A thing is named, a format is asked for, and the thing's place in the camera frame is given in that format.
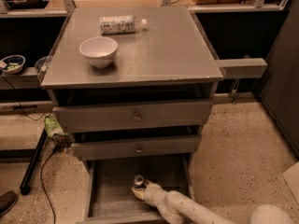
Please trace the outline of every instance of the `bottle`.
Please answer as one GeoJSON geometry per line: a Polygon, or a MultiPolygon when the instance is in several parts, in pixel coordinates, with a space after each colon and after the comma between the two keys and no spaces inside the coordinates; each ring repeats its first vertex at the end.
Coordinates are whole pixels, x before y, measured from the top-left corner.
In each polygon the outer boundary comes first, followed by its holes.
{"type": "Polygon", "coordinates": [[[102,35],[109,34],[130,34],[137,29],[145,29],[147,20],[128,15],[116,17],[100,17],[100,30],[102,35]]]}

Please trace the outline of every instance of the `black shoe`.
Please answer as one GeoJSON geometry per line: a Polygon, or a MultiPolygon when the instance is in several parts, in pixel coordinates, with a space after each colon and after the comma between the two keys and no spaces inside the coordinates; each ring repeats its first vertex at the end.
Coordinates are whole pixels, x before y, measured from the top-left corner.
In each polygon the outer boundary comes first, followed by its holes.
{"type": "Polygon", "coordinates": [[[18,201],[18,195],[12,190],[0,196],[0,216],[7,213],[18,201]]]}

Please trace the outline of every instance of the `concrete floor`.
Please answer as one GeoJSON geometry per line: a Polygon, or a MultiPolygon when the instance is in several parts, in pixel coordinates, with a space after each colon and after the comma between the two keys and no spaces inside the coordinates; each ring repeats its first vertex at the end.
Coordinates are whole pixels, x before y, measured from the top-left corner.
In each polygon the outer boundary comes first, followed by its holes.
{"type": "MultiPolygon", "coordinates": [[[[298,162],[263,105],[253,98],[232,105],[216,97],[203,130],[190,174],[196,201],[239,224],[249,223],[253,210],[271,203],[283,208],[299,223],[299,204],[282,173],[298,162]]],[[[46,106],[25,110],[37,119],[46,106]]],[[[0,113],[0,148],[34,147],[43,130],[43,118],[33,121],[21,111],[0,113]]],[[[40,168],[53,149],[48,142],[41,153],[28,195],[20,184],[28,163],[0,163],[0,194],[14,190],[19,200],[0,223],[53,223],[50,204],[40,183],[40,168]]],[[[57,224],[83,220],[89,175],[71,153],[56,153],[44,168],[43,180],[56,214],[57,224]]]]}

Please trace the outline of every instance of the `white bowl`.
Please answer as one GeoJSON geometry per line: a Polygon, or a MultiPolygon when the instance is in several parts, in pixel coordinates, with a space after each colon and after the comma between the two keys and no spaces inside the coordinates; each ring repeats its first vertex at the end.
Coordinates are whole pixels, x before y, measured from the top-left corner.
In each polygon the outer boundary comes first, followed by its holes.
{"type": "Polygon", "coordinates": [[[25,64],[26,59],[21,55],[11,55],[3,58],[2,63],[6,64],[6,67],[3,67],[3,72],[8,74],[17,74],[19,73],[25,64]]]}
{"type": "Polygon", "coordinates": [[[97,36],[84,41],[79,50],[90,64],[104,68],[113,62],[118,43],[109,37],[97,36]]]}

